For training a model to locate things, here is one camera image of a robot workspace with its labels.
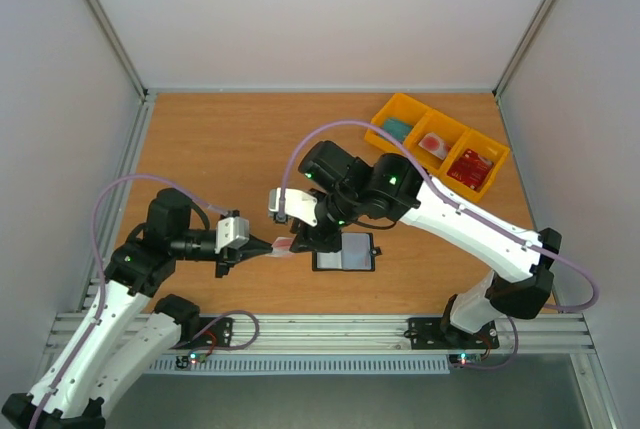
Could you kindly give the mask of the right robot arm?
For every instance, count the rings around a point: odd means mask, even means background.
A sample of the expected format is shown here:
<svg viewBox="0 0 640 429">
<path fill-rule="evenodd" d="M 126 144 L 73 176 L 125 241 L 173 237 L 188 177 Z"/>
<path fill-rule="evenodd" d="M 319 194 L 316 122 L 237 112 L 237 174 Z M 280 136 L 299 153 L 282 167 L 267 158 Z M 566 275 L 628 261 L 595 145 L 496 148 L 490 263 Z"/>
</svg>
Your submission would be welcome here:
<svg viewBox="0 0 640 429">
<path fill-rule="evenodd" d="M 445 306 L 435 333 L 449 346 L 467 343 L 501 316 L 532 320 L 547 303 L 552 257 L 561 243 L 557 231 L 513 226 L 400 154 L 386 153 L 368 165 L 325 140 L 313 146 L 298 170 L 315 189 L 278 188 L 272 195 L 277 217 L 293 221 L 292 252 L 338 252 L 343 229 L 367 217 L 424 230 L 488 266 L 487 276 Z"/>
</svg>

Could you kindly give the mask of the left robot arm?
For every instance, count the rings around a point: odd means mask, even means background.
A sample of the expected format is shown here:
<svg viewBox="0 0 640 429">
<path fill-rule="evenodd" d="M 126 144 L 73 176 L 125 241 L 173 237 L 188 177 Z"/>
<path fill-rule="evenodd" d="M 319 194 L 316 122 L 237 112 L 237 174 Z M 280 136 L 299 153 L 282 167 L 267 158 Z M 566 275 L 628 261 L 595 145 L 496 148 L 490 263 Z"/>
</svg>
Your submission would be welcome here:
<svg viewBox="0 0 640 429">
<path fill-rule="evenodd" d="M 123 336 L 174 273 L 179 261 L 206 261 L 223 277 L 236 264 L 272 253 L 236 211 L 210 225 L 176 189 L 163 189 L 147 219 L 114 250 L 84 319 L 48 372 L 27 393 L 14 393 L 1 413 L 15 428 L 103 428 L 117 403 L 162 354 L 187 349 L 188 365 L 231 349 L 232 313 L 204 319 L 195 303 L 170 294 L 142 328 Z"/>
</svg>

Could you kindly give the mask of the black card holder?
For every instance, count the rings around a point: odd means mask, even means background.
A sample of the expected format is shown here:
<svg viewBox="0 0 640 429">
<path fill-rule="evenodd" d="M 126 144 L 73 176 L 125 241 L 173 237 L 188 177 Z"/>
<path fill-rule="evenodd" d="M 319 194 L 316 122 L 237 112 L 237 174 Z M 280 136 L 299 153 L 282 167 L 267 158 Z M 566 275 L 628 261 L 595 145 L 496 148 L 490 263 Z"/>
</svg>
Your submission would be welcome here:
<svg viewBox="0 0 640 429">
<path fill-rule="evenodd" d="M 337 252 L 314 252 L 312 270 L 315 272 L 373 272 L 381 248 L 374 245 L 372 233 L 343 233 L 342 248 Z"/>
</svg>

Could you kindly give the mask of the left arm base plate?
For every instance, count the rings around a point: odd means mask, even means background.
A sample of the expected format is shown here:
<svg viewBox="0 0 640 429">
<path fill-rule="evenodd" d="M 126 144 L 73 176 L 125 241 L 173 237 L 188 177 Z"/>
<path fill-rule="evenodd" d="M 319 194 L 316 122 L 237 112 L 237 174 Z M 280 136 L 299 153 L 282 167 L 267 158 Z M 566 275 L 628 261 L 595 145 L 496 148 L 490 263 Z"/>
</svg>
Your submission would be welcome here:
<svg viewBox="0 0 640 429">
<path fill-rule="evenodd" d="M 227 348 L 233 335 L 233 319 L 201 316 L 198 325 L 187 336 L 173 346 L 173 349 L 209 349 L 212 346 Z"/>
</svg>

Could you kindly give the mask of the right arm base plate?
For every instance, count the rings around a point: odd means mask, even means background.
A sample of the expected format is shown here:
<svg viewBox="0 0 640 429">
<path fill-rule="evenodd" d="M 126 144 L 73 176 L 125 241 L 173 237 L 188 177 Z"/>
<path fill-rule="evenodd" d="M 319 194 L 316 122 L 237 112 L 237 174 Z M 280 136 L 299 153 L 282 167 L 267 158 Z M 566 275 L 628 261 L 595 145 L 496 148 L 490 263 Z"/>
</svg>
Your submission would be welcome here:
<svg viewBox="0 0 640 429">
<path fill-rule="evenodd" d="M 498 349 L 500 342 L 494 322 L 471 334 L 446 325 L 441 317 L 412 317 L 407 320 L 403 336 L 412 350 Z"/>
</svg>

